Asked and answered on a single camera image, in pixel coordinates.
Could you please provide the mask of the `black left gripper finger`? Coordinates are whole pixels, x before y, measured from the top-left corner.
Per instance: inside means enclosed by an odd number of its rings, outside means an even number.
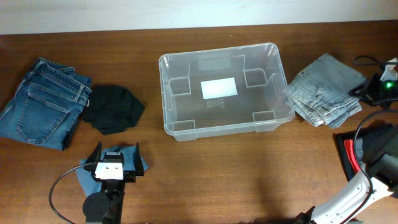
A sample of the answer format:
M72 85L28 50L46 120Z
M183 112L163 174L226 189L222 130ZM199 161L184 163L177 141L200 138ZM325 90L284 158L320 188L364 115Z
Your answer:
M135 146L135 153L134 153L134 168L136 173L144 173L144 166L141 159L141 153L139 150L139 143L136 142Z
M94 151L90 154L90 156L86 159L85 164L99 162L101 158L101 151L102 151L102 143L101 141L98 142Z

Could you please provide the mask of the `small blue denim cloth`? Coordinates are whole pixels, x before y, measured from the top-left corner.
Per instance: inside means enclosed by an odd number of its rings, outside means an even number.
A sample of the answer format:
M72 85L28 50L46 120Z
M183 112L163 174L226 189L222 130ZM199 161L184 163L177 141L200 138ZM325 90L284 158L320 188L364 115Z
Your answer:
M124 154L124 166L123 171L126 171L131 174L131 172L135 171L134 168L134 153L135 146L114 146L101 151L101 158L104 158L104 155L107 152L120 152ZM78 177L79 183L88 197L89 195L99 192L101 190L101 182L95 181L92 178L91 172L85 170L84 168L79 168L76 170L76 175Z

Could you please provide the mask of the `light blue jeans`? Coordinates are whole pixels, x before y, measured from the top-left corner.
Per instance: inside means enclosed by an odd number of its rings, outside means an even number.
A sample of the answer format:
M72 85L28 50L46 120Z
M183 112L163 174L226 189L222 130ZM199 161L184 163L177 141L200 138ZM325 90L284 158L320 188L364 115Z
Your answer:
M289 84L294 110L312 126L341 126L362 110L349 91L365 81L355 69L323 54L299 72Z

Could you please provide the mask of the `black red grey garment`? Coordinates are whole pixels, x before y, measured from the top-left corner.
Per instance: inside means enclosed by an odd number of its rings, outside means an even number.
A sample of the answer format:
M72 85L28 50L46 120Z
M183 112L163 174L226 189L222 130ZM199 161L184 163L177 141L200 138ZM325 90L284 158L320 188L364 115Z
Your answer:
M347 181L350 181L360 170L359 166L365 166L362 158L364 153L369 149L370 144L391 128L391 124L383 124L381 126L361 129L355 144L353 143L355 131L333 135Z

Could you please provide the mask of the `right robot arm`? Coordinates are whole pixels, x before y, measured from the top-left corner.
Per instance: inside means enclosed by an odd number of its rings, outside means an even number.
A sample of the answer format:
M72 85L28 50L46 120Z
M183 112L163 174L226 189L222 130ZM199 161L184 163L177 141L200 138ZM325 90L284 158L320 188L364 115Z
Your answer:
M373 142L362 157L359 171L332 199L306 213L295 223L348 223L372 203L397 192L397 126Z

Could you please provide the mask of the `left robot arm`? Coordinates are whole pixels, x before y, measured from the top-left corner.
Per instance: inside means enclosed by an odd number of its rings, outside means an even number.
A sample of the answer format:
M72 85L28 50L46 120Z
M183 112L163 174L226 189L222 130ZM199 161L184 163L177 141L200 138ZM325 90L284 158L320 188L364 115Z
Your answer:
M144 176L145 168L139 144L132 152L108 151L101 153L99 142L84 163L90 178L100 184L99 192L87 196L83 203L86 223L121 223L125 185Z

